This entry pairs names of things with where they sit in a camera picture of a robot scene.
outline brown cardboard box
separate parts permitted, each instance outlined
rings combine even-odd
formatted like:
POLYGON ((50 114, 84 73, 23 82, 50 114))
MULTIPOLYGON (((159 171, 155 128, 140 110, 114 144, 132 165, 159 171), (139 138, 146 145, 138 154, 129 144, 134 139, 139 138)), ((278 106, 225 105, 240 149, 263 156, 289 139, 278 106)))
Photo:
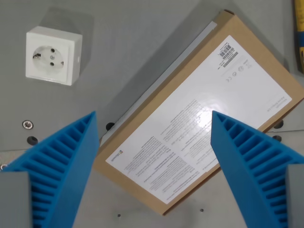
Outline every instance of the brown cardboard box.
POLYGON ((284 108, 260 126, 259 130, 265 132, 271 128, 304 98, 304 89, 237 16, 231 12, 223 11, 214 19, 214 22, 217 23, 217 26, 197 48, 100 147, 99 155, 94 163, 94 168, 97 171, 120 185, 148 207, 163 215, 212 177, 219 170, 219 165, 217 164, 204 173, 166 204, 109 165, 105 160, 187 79, 228 35, 232 36, 292 98, 284 108))

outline barcode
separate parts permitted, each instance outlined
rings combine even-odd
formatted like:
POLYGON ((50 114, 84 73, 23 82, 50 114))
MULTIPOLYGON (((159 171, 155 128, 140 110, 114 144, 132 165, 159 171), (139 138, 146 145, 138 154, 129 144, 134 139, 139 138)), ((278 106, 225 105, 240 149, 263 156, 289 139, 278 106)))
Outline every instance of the barcode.
POLYGON ((230 58, 229 60, 223 65, 223 67, 226 67, 233 59, 235 56, 238 55, 238 52, 234 53, 230 58))
POLYGON ((220 56, 224 57, 225 54, 231 49, 230 45, 227 45, 224 50, 219 54, 220 56))

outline white label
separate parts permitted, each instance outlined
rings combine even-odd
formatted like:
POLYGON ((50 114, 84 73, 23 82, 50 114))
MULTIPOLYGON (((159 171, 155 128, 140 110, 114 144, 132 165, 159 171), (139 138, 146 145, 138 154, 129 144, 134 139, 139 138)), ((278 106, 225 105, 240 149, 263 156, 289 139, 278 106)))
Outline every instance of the white label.
POLYGON ((106 161, 168 204, 218 163, 212 110, 258 128, 290 101, 228 36, 106 161))

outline logo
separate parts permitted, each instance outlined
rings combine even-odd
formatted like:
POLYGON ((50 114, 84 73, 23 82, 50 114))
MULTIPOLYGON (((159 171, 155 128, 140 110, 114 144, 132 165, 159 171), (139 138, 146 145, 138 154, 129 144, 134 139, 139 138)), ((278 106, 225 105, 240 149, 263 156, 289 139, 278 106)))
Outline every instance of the logo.
POLYGON ((121 155, 123 153, 122 150, 119 150, 118 154, 116 154, 112 159, 111 161, 113 162, 119 155, 121 155))

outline metal panel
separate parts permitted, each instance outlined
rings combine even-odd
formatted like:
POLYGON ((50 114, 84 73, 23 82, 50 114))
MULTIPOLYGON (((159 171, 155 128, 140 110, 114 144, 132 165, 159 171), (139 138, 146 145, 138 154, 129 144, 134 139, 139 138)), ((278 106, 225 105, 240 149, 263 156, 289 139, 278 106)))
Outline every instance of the metal panel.
MULTIPOLYGON (((304 84, 295 59, 291 1, 0 0, 0 151, 26 149, 28 136, 42 140, 92 110, 97 110, 103 135, 105 125, 119 119, 225 8, 238 14, 304 84), (87 38, 86 66, 72 87, 25 78, 25 34, 41 21, 54 25, 54 12, 64 13, 87 38), (22 128, 26 119, 33 121, 32 130, 22 128)), ((283 128, 304 129, 296 121, 303 109, 292 111, 283 128)), ((280 135, 283 143, 304 153, 302 132, 280 135)), ((0 156, 7 162, 18 153, 0 156)), ((156 226, 238 228, 245 223, 222 172, 165 217, 92 172, 74 227, 156 226)))

